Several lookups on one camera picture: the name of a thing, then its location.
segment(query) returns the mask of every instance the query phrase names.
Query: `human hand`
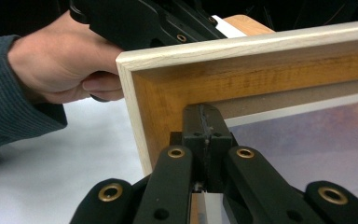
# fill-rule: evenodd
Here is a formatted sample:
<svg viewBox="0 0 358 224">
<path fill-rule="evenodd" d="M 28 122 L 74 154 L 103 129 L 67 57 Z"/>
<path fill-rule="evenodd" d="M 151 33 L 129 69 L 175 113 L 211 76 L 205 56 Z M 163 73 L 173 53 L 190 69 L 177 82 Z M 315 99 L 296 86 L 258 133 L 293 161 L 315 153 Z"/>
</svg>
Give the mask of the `human hand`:
<svg viewBox="0 0 358 224">
<path fill-rule="evenodd" d="M 28 100 L 63 104 L 89 97 L 118 100 L 116 57 L 122 50 L 74 21 L 69 12 L 16 40 L 8 61 Z"/>
</svg>

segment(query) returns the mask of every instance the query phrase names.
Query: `sleeve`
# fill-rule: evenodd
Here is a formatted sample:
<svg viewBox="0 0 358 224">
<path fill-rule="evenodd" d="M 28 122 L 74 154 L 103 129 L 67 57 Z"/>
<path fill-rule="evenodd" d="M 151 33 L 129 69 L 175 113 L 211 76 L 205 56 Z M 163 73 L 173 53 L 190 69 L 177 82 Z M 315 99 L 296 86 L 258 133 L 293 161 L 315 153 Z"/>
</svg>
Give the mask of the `sleeve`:
<svg viewBox="0 0 358 224">
<path fill-rule="evenodd" d="M 0 146 L 53 132 L 67 124 L 62 105 L 31 105 L 25 99 L 7 59 L 16 38 L 0 37 Z"/>
</svg>

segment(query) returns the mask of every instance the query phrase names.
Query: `wooden frame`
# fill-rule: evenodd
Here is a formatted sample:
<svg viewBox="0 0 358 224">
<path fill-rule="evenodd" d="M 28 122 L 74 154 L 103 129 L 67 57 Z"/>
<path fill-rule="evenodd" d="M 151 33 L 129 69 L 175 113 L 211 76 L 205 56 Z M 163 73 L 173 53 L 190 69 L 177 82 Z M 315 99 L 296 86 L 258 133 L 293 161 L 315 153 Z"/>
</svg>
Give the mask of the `wooden frame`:
<svg viewBox="0 0 358 224">
<path fill-rule="evenodd" d="M 149 174 L 186 105 L 358 80 L 358 22 L 129 51 L 117 66 Z"/>
</svg>

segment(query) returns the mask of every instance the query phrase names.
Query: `person's arm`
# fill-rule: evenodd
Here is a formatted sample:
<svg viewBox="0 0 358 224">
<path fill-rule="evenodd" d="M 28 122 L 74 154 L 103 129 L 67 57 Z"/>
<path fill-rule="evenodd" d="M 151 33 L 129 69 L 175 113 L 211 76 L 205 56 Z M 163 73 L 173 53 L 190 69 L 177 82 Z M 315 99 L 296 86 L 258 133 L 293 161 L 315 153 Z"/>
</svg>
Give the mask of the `person's arm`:
<svg viewBox="0 0 358 224">
<path fill-rule="evenodd" d="M 0 146 L 64 128 L 63 103 L 120 99 L 120 52 L 68 13 L 26 37 L 0 37 Z"/>
</svg>

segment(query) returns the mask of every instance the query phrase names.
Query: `finger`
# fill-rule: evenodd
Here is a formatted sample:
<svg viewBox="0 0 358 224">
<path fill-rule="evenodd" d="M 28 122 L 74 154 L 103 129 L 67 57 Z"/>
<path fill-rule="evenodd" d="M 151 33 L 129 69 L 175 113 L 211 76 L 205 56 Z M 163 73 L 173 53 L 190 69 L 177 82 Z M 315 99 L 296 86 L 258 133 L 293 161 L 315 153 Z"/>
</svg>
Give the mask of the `finger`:
<svg viewBox="0 0 358 224">
<path fill-rule="evenodd" d="M 107 72 L 97 72 L 83 80 L 85 91 L 117 91 L 121 89 L 120 78 Z"/>
<path fill-rule="evenodd" d="M 116 101 L 124 97 L 123 90 L 117 91 L 90 91 L 89 94 L 107 101 Z"/>
</svg>

